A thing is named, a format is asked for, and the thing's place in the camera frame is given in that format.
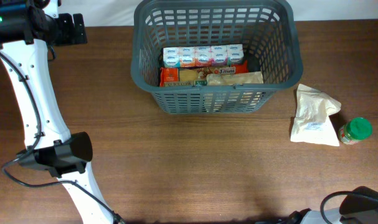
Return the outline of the orange spaghetti packet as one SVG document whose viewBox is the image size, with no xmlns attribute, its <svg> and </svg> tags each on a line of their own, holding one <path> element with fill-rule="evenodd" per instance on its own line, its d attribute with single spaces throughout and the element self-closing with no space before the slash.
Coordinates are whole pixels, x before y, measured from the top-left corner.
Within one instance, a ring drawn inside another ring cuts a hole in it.
<svg viewBox="0 0 378 224">
<path fill-rule="evenodd" d="M 217 75 L 235 75 L 239 73 L 248 73 L 248 61 L 242 64 L 224 65 L 216 67 L 199 67 L 199 68 L 161 68 L 160 87 L 166 87 L 169 83 L 183 82 L 187 85 L 191 82 L 196 85 L 206 85 L 205 81 L 210 74 Z"/>
</svg>

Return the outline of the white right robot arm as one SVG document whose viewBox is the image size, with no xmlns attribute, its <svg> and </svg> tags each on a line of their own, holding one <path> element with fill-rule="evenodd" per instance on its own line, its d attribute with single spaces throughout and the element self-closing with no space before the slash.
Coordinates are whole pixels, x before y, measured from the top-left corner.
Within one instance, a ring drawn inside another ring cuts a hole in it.
<svg viewBox="0 0 378 224">
<path fill-rule="evenodd" d="M 334 197 L 343 196 L 338 208 L 327 210 L 326 205 Z M 326 196 L 319 210 L 295 211 L 281 221 L 286 224 L 378 224 L 378 192 L 366 186 L 352 191 L 339 191 Z"/>
</svg>

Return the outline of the beige grain bag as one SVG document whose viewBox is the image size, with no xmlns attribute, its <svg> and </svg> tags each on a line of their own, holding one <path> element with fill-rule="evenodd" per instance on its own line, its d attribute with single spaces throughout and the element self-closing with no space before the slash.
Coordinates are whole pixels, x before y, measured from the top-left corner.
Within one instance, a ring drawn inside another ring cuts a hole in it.
<svg viewBox="0 0 378 224">
<path fill-rule="evenodd" d="M 261 72 L 249 72 L 230 75 L 210 74 L 208 86 L 233 86 L 243 84 L 263 84 Z M 255 108 L 263 93 L 259 91 L 231 91 L 205 94 L 204 106 L 207 112 L 233 113 L 249 112 Z"/>
</svg>

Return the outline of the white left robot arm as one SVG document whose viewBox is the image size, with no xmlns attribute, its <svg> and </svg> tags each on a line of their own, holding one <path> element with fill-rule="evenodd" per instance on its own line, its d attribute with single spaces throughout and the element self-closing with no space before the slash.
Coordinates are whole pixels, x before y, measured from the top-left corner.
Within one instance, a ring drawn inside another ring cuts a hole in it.
<svg viewBox="0 0 378 224">
<path fill-rule="evenodd" d="M 105 202 L 92 171 L 85 132 L 73 134 L 60 113 L 49 75 L 55 47 L 87 43 L 81 14 L 61 14 L 60 1 L 0 0 L 0 59 L 24 125 L 25 148 L 2 166 L 47 171 L 63 185 L 84 223 L 122 223 Z"/>
</svg>

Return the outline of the green lid glass jar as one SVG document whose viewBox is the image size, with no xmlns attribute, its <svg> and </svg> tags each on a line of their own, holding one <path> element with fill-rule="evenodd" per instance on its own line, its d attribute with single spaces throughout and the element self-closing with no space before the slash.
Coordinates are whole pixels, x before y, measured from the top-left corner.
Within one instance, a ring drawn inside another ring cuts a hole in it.
<svg viewBox="0 0 378 224">
<path fill-rule="evenodd" d="M 367 119 L 356 117 L 339 129 L 338 137 L 344 144 L 356 144 L 369 138 L 372 132 L 372 125 Z"/>
</svg>

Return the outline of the tissue pocket pack bundle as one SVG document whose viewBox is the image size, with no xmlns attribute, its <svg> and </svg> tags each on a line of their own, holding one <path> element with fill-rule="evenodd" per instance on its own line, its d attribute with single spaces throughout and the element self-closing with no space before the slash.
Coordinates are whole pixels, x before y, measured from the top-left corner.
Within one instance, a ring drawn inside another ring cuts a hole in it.
<svg viewBox="0 0 378 224">
<path fill-rule="evenodd" d="M 238 65 L 243 59 L 242 44 L 163 48 L 163 64 L 167 68 Z"/>
</svg>

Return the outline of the beige powder bag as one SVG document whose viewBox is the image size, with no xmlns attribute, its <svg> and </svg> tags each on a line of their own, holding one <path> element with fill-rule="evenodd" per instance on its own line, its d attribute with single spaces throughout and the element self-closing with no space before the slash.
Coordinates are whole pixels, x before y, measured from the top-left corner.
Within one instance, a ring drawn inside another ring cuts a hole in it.
<svg viewBox="0 0 378 224">
<path fill-rule="evenodd" d="M 341 110 L 341 103 L 326 93 L 300 84 L 296 90 L 296 114 L 290 141 L 339 146 L 330 116 Z"/>
</svg>

